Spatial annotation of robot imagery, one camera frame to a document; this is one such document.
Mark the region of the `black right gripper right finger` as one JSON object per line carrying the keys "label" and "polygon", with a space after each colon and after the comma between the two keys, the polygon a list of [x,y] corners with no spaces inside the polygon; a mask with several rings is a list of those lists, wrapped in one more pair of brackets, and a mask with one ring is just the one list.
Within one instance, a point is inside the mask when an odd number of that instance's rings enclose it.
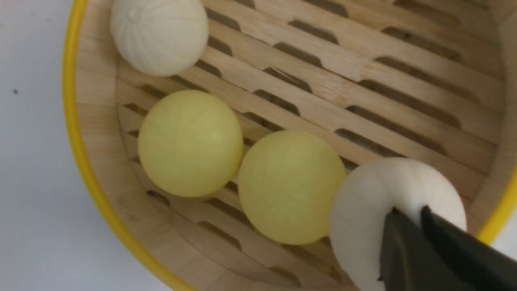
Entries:
{"label": "black right gripper right finger", "polygon": [[495,250],[434,213],[422,208],[422,230],[442,261],[475,291],[515,291],[516,260]]}

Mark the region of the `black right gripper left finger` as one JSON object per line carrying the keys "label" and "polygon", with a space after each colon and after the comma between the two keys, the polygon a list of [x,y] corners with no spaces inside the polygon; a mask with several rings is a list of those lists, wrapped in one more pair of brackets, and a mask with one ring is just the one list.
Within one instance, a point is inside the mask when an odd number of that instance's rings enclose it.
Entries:
{"label": "black right gripper left finger", "polygon": [[386,214],[380,276],[386,291],[472,291],[445,264],[421,229],[403,212]]}

